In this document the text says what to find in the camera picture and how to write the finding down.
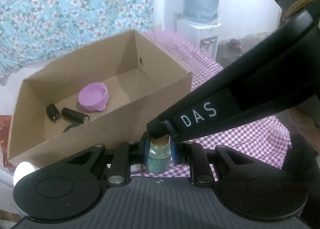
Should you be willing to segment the person's right hand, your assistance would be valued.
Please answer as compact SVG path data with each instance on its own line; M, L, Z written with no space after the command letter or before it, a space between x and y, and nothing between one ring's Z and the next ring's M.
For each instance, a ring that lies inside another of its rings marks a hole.
M319 126L313 118L297 108L288 110L291 122L296 126L300 135L310 143L313 148L319 151Z

